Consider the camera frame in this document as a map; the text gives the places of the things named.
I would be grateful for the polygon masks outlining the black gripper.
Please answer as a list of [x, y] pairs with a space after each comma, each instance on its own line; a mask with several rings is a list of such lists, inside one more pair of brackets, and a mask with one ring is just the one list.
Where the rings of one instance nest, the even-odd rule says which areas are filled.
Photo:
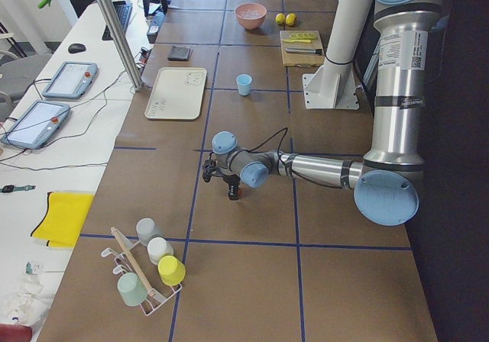
[[216, 160], [207, 159], [202, 165], [202, 178], [210, 182], [212, 177], [221, 178], [228, 184], [228, 199], [237, 201], [240, 199], [240, 178], [235, 174], [225, 174], [221, 171]]

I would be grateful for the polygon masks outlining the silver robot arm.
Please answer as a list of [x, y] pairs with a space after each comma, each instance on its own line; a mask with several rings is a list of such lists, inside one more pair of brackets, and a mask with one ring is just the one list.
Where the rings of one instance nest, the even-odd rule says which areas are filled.
[[284, 153], [258, 153], [238, 145], [234, 134], [217, 133], [202, 177], [257, 188], [277, 174], [319, 186], [350, 189], [358, 210], [370, 221], [396, 226], [415, 216], [423, 159], [417, 152], [425, 105], [424, 82], [429, 32], [439, 23], [446, 0], [339, 0], [324, 63], [304, 76], [308, 109], [340, 109], [355, 102], [352, 60], [368, 15], [379, 32], [377, 88], [371, 149], [361, 162]]

